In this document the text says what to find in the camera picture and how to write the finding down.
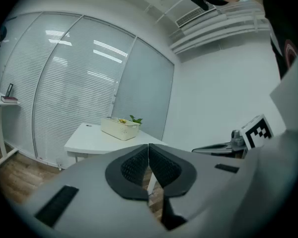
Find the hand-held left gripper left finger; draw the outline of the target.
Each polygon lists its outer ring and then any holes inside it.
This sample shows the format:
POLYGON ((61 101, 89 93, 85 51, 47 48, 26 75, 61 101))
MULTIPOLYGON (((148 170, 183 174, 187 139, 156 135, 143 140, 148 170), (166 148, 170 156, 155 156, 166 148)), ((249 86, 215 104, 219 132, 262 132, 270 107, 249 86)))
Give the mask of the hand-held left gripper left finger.
POLYGON ((142 183, 148 146, 80 161, 40 186, 20 213, 41 238, 157 238, 166 228, 142 183))

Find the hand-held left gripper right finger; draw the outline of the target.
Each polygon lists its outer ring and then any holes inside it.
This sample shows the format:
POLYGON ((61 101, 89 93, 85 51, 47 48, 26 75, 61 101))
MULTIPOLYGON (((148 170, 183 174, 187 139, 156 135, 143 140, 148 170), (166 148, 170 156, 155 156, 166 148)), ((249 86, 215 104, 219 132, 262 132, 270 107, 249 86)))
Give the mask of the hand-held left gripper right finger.
POLYGON ((242 214, 253 180, 253 158, 244 160, 149 145, 149 165, 163 188, 161 229, 153 238, 242 238, 242 214))

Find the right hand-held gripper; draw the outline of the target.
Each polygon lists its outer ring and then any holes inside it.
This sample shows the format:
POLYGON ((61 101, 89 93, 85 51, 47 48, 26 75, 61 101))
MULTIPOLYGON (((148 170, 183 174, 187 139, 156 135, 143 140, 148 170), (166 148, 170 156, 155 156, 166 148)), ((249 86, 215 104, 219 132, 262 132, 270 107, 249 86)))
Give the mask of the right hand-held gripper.
POLYGON ((262 147, 266 141, 272 138, 273 132, 264 115, 258 115, 244 125, 240 130, 233 130, 230 143, 219 143, 210 146, 195 148, 192 153, 225 156, 234 151, 243 150, 243 155, 253 149, 262 147))

